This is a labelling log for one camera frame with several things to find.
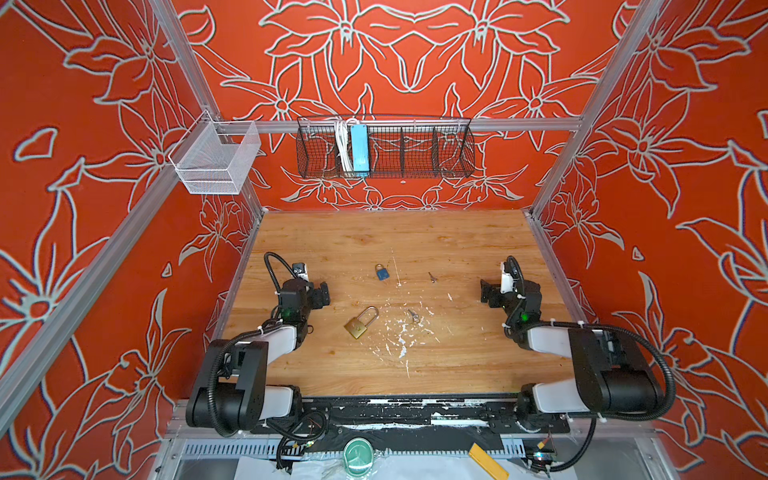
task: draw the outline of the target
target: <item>padlock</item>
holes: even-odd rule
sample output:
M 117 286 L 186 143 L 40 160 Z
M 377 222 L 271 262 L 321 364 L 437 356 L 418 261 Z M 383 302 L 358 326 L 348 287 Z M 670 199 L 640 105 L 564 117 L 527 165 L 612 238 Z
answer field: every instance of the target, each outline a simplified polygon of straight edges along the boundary
M 389 278 L 389 272 L 386 271 L 386 268 L 384 268 L 381 263 L 376 265 L 376 276 L 379 278 L 379 280 L 386 280 Z
M 360 317 L 365 315 L 366 312 L 370 309 L 373 309 L 373 311 L 376 312 L 376 314 L 368 323 L 363 324 L 363 322 L 360 321 Z M 368 329 L 368 325 L 373 323 L 373 320 L 377 318 L 379 318 L 379 309 L 377 309 L 374 306 L 369 306 L 368 308 L 363 310 L 362 313 L 360 313 L 358 316 L 356 316 L 355 318 L 347 322 L 344 328 L 346 329 L 347 332 L 349 332 L 350 335 L 358 339 L 363 333 L 366 332 L 366 330 Z

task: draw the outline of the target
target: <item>red wallpaper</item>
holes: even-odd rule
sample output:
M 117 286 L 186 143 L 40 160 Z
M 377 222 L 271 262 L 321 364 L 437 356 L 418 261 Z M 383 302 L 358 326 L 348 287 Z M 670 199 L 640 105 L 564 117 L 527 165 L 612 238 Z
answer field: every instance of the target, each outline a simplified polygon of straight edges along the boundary
M 178 184 L 0 441 L 0 476 L 144 478 L 253 226 Z
M 6 2 L 0 375 L 200 113 L 147 5 Z
M 669 359 L 683 478 L 768 475 L 768 6 L 667 2 L 544 223 L 590 319 Z
M 224 117 L 260 120 L 579 115 L 635 9 L 620 0 L 174 4 Z M 280 210 L 524 207 L 566 137 L 481 134 L 472 177 L 401 182 L 303 180 L 294 139 L 270 134 L 250 179 Z
M 200 110 L 143 0 L 3 2 L 0 32 L 2 374 Z M 0 440 L 0 477 L 146 475 L 252 226 L 241 197 L 177 186 Z

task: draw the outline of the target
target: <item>padlock shackle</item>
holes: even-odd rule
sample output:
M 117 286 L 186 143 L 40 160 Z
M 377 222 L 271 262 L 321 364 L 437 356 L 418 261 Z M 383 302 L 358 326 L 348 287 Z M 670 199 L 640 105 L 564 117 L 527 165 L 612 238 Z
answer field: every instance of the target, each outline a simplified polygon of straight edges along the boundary
M 373 309 L 373 311 L 374 311 L 374 312 L 376 312 L 376 314 L 373 316 L 373 318 L 372 318 L 372 319 L 371 319 L 371 320 L 370 320 L 368 323 L 366 323 L 366 324 L 365 324 L 366 326 L 370 325 L 371 323 L 373 323 L 373 320 L 375 320 L 375 319 L 379 318 L 379 309 L 377 309 L 377 308 L 376 308 L 376 307 L 374 307 L 374 306 L 369 306 L 368 308 L 366 308 L 365 310 L 363 310 L 363 311 L 362 311 L 362 312 L 361 312 L 361 313 L 360 313 L 358 316 L 356 316 L 355 318 L 356 318 L 357 320 L 359 320 L 359 321 L 362 323 L 362 320 L 360 320 L 360 317 L 361 317 L 361 316 L 363 316 L 363 315 L 365 315 L 365 314 L 366 314 L 366 312 L 367 312 L 368 310 L 370 310 L 370 309 Z

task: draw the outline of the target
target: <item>blue box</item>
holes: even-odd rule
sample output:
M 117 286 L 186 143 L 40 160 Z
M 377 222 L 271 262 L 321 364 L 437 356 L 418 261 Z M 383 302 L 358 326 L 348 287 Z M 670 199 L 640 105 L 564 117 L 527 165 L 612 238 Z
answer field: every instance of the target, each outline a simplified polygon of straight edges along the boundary
M 368 125 L 354 124 L 349 127 L 352 137 L 352 166 L 355 172 L 364 172 L 358 177 L 367 177 L 371 170 L 368 161 Z

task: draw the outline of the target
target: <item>black wire basket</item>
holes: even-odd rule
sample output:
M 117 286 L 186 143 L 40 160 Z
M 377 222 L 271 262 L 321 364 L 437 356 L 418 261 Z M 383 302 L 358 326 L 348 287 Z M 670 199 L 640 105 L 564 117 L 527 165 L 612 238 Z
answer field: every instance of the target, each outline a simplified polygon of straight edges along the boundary
M 344 171 L 335 123 L 356 118 L 368 128 L 369 170 Z M 303 178 L 460 178 L 475 172 L 469 118 L 354 115 L 300 117 L 296 161 Z M 352 156 L 352 141 L 347 153 Z

